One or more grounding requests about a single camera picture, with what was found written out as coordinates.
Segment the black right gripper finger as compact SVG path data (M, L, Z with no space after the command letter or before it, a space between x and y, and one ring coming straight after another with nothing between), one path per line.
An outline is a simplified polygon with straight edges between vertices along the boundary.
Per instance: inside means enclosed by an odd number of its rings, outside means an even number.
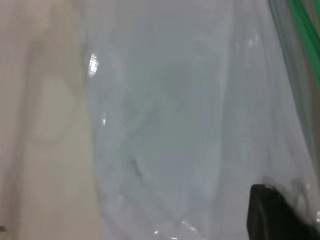
M250 240L318 240L320 232L297 215L274 187L253 184L246 220Z

